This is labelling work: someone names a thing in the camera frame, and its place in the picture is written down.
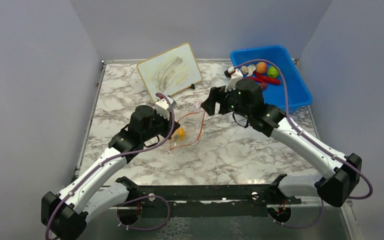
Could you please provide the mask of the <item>clear zip bag orange zipper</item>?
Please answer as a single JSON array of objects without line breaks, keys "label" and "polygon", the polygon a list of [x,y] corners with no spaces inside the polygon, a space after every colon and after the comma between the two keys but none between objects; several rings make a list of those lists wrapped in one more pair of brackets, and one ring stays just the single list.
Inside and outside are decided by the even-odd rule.
[{"label": "clear zip bag orange zipper", "polygon": [[185,137],[181,142],[174,142],[170,139],[169,151],[190,146],[199,140],[204,128],[205,113],[202,108],[193,107],[182,108],[175,113],[175,120],[180,125],[179,127],[184,128]]}]

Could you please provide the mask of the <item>yellow bell pepper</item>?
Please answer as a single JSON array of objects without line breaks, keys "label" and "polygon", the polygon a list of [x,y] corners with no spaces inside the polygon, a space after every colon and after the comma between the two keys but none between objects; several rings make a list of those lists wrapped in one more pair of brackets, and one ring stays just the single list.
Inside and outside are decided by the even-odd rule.
[{"label": "yellow bell pepper", "polygon": [[171,135],[171,140],[176,143],[182,142],[184,138],[185,130],[183,127],[177,128]]}]

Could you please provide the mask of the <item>garlic bulb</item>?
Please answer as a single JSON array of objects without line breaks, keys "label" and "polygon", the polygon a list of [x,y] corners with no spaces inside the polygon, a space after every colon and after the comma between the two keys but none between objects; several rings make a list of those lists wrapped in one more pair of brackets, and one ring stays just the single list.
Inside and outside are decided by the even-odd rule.
[{"label": "garlic bulb", "polygon": [[245,76],[249,73],[249,69],[246,65],[243,65],[240,67],[240,71],[242,72],[242,74]]}]

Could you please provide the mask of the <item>red grape bunch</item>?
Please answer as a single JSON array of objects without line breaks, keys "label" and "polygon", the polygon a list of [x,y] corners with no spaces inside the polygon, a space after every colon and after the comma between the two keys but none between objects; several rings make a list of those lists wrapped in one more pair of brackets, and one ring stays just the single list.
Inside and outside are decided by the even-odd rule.
[{"label": "red grape bunch", "polygon": [[259,84],[262,91],[264,91],[268,88],[268,84],[266,82],[259,82],[258,84]]}]

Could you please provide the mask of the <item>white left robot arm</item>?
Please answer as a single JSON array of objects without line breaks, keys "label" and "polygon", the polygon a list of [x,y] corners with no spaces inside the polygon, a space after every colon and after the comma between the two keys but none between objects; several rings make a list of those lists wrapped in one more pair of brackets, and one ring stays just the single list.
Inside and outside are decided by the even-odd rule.
[{"label": "white left robot arm", "polygon": [[109,189],[100,188],[138,154],[167,142],[179,127],[173,105],[164,100],[154,107],[136,107],[130,122],[111,138],[104,152],[84,173],[58,193],[49,191],[42,197],[45,239],[76,240],[91,220],[110,207],[135,203],[137,191],[130,186],[116,182]]}]

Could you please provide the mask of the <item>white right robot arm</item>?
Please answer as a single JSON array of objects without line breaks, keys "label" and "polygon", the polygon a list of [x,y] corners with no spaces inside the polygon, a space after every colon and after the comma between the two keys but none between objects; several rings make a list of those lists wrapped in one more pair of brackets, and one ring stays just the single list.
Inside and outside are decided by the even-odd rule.
[{"label": "white right robot arm", "polygon": [[288,197],[306,196],[341,207],[350,198],[360,181],[362,158],[355,153],[345,155],[299,127],[282,109],[264,101],[259,84],[243,79],[234,90],[213,87],[201,107],[213,116],[216,104],[219,114],[234,113],[246,118],[254,130],[288,146],[318,171],[315,175],[282,177],[268,190],[272,202],[280,204]]}]

